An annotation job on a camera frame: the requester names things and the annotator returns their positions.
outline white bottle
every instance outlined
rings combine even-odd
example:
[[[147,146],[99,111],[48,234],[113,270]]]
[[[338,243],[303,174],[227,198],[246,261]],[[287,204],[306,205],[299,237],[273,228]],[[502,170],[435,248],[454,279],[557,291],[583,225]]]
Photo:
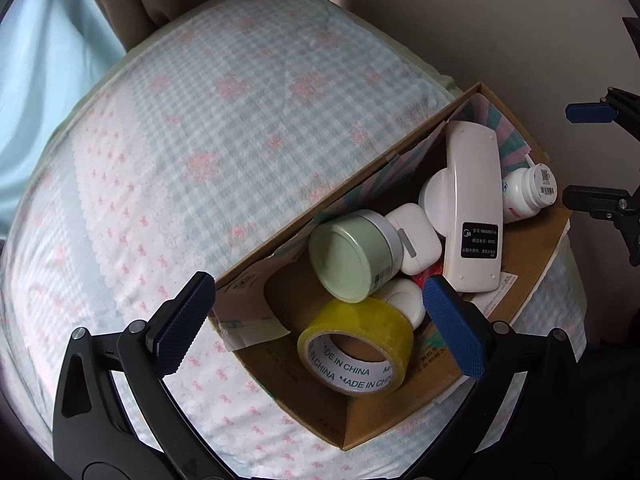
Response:
[[[517,222],[537,215],[556,201],[556,178],[545,164],[535,164],[527,155],[530,168],[518,168],[502,180],[504,222]]]

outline blue textured pad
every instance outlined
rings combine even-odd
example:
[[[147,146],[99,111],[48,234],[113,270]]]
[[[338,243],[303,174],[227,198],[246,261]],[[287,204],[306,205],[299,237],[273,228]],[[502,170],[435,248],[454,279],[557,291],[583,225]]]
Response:
[[[479,378],[486,369],[491,341],[484,315],[473,303],[463,301],[442,276],[424,282],[422,302],[462,373]]]
[[[197,275],[200,279],[191,293],[182,298],[181,292],[175,300],[172,300],[180,301],[180,305],[156,339],[155,370],[159,377],[173,374],[178,370],[215,302],[215,280],[205,272],[198,272]]]

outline bed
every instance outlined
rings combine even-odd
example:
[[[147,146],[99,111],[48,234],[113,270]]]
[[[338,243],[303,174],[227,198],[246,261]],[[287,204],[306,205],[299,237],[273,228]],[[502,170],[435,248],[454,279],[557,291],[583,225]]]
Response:
[[[195,270],[222,274],[459,93],[327,0],[211,0],[129,52],[49,139],[2,252],[2,389],[32,437],[51,453],[56,382],[75,327],[119,332]],[[580,355],[585,309],[564,236],[513,327],[542,335],[559,326]],[[116,380],[140,439],[153,445]],[[286,415],[208,323],[166,384],[237,474],[314,480],[400,474],[471,386],[459,381],[342,452]]]

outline cardboard box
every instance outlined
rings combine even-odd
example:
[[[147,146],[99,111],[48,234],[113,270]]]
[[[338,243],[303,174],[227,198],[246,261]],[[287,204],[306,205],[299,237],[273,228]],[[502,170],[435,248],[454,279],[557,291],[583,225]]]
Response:
[[[249,266],[273,254],[316,214],[379,171],[394,155],[417,146],[476,93],[486,97],[516,127],[531,147],[530,156],[534,161],[548,163],[507,107],[486,85],[477,83],[220,277],[218,289],[230,286]],[[429,152],[409,182],[367,206],[384,214],[404,202],[416,202],[420,186],[428,176],[444,166],[446,154],[444,143],[441,143]],[[491,313],[490,320],[513,319],[542,274],[568,218],[569,212],[558,201],[532,219],[505,227],[502,270],[516,274],[518,278]],[[306,370],[296,351],[298,335],[332,298],[315,277],[306,252],[295,263],[270,277],[264,286],[264,297],[290,334],[239,349],[236,357],[287,413],[334,446],[350,449],[388,430],[441,394],[461,376],[449,351],[434,342],[437,340],[433,337],[435,328],[430,326],[416,338],[406,378],[396,391],[363,397],[348,397],[335,392]],[[211,320],[215,326],[218,325],[214,316]]]

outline blue gripper pad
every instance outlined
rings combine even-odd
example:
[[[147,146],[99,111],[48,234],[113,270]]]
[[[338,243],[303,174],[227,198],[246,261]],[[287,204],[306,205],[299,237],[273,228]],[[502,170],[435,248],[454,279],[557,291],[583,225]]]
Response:
[[[484,314],[463,301],[443,276],[424,282],[422,302],[462,373],[482,376],[494,341]]]
[[[146,346],[159,377],[178,370],[215,300],[213,277],[196,272],[175,299],[165,301],[149,320]]]

